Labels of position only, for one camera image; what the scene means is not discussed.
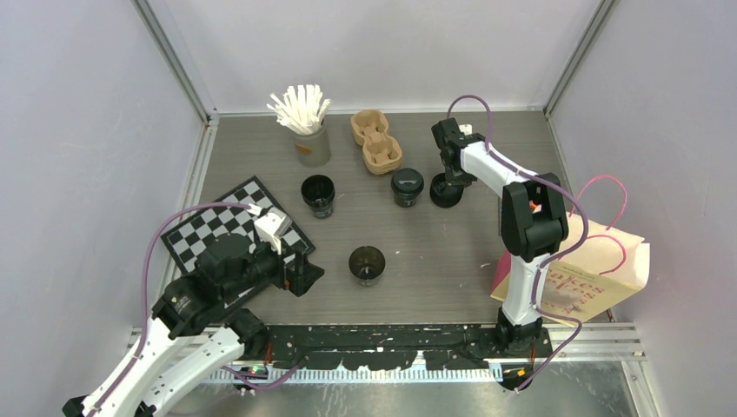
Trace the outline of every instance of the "paper bag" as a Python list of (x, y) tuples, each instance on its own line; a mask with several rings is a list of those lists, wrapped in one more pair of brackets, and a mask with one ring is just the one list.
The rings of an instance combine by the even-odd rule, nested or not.
[[(612, 225), (603, 226), (589, 220), (588, 227), (588, 238), (580, 248), (549, 264), (541, 306), (549, 313), (587, 321), (637, 293), (647, 284), (650, 273), (649, 243), (644, 243), (644, 239), (638, 235)], [(561, 243), (560, 251), (573, 246), (581, 238), (582, 232), (581, 217), (569, 214), (568, 238)], [(510, 267), (511, 255), (505, 252), (497, 266), (492, 287), (491, 296), (496, 300), (504, 301), (507, 298)], [(572, 322), (559, 322), (573, 325)]]

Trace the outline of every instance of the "bag handle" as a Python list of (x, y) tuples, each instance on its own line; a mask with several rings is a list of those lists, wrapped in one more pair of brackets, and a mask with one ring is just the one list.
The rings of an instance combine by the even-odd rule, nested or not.
[(612, 269), (609, 269), (609, 270), (604, 271), (604, 272), (600, 272), (599, 275), (609, 274), (609, 273), (612, 273), (612, 272), (616, 271), (617, 269), (621, 268), (621, 266), (624, 265), (624, 262), (627, 260), (627, 250), (624, 249), (624, 245), (622, 245), (622, 243), (620, 242), (620, 240), (617, 239), (616, 237), (613, 237), (613, 236), (610, 236), (610, 235), (591, 235), (591, 236), (587, 237), (586, 240), (589, 240), (589, 239), (592, 239), (592, 238), (595, 238), (595, 237), (606, 237), (607, 239), (614, 241), (614, 243), (616, 243), (620, 247), (620, 249), (622, 251), (622, 260), (620, 261), (620, 263), (618, 263), (617, 266), (614, 267), (614, 268), (612, 268)]
[[(584, 185), (583, 188), (581, 189), (581, 191), (579, 191), (578, 195), (576, 196), (576, 200), (580, 200), (581, 199), (581, 196), (583, 195), (583, 192), (586, 191), (586, 189), (588, 188), (589, 185), (591, 185), (594, 182), (597, 182), (599, 180), (611, 180), (611, 181), (615, 182), (617, 185), (620, 186), (620, 189), (622, 190), (622, 193), (624, 193), (624, 202), (622, 202), (622, 207), (620, 208), (620, 213), (614, 218), (614, 220), (611, 222), (611, 224), (609, 224), (607, 226), (606, 230), (609, 230), (615, 224), (617, 224), (617, 222), (620, 220), (621, 215), (624, 213), (625, 207), (627, 206), (627, 189), (624, 187), (624, 184), (622, 184), (619, 179), (617, 179), (616, 177), (611, 176), (611, 175), (597, 175), (594, 178), (588, 180), (588, 182), (586, 183), (586, 185)], [(574, 215), (574, 213), (575, 213), (575, 207), (573, 207), (571, 209), (571, 214), (568, 215), (568, 217)]]

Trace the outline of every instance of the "black and white checkered board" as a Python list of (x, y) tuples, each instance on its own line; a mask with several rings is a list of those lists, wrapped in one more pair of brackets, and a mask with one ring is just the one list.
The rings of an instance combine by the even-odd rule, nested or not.
[[(282, 212), (284, 211), (279, 202), (255, 176), (231, 189), (216, 201), (255, 204), (263, 209), (274, 206)], [(253, 215), (241, 208), (207, 208), (198, 211), (195, 215), (164, 233), (162, 241), (171, 257), (174, 258), (176, 265), (183, 274), (186, 274), (195, 270), (197, 256), (217, 236), (225, 233), (237, 233), (247, 236), (251, 241), (250, 251), (253, 252), (256, 247), (253, 244), (254, 220)], [(305, 254), (310, 254), (315, 250), (312, 241), (293, 222), (284, 234), (284, 241), (294, 250), (302, 250)], [(289, 263), (292, 259), (294, 259), (293, 255), (287, 258), (286, 262)]]

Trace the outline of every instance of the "work surface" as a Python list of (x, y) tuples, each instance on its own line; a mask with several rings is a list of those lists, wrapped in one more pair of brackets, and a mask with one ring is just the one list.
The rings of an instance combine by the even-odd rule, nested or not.
[[(459, 123), (486, 132), (482, 113), (458, 113)], [(269, 324), (495, 322), (501, 305), (489, 297), (504, 250), (499, 236), (498, 200), (477, 182), (453, 208), (438, 208), (429, 183), (442, 172), (430, 127), (440, 113), (387, 114), (389, 134), (404, 152), (402, 166), (417, 169), (425, 189), (412, 208), (400, 208), (389, 187), (391, 174), (375, 176), (363, 163), (351, 135), (349, 115), (326, 119), (332, 158), (320, 168), (296, 159), (289, 131), (275, 116), (223, 117), (205, 177), (202, 202), (212, 201), (257, 175), (317, 246), (309, 259), (325, 269), (300, 298), (268, 288), (247, 305)], [(563, 181), (560, 159), (541, 112), (494, 114), (492, 141), (521, 166), (553, 172)], [(300, 185), (313, 174), (335, 183), (335, 213), (313, 217)], [(365, 288), (349, 272), (350, 253), (379, 248), (387, 267), (379, 283)]]

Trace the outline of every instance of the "white backdrop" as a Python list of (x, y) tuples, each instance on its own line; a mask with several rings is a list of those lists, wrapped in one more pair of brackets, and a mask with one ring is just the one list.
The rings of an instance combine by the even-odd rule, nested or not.
[[(333, 109), (442, 109), (476, 93), (496, 109), (549, 99), (592, 0), (156, 0), (177, 53), (221, 113), (319, 83)], [(474, 106), (461, 103), (461, 106)]]
[(202, 123), (131, 2), (0, 10), (0, 403), (56, 416), (141, 323), (143, 252), (181, 201)]
[[(737, 3), (619, 2), (554, 111), (579, 189), (627, 185), (621, 228), (652, 242), (647, 286), (617, 313), (637, 326), (666, 416), (735, 415)], [(599, 222), (621, 193), (584, 196)]]

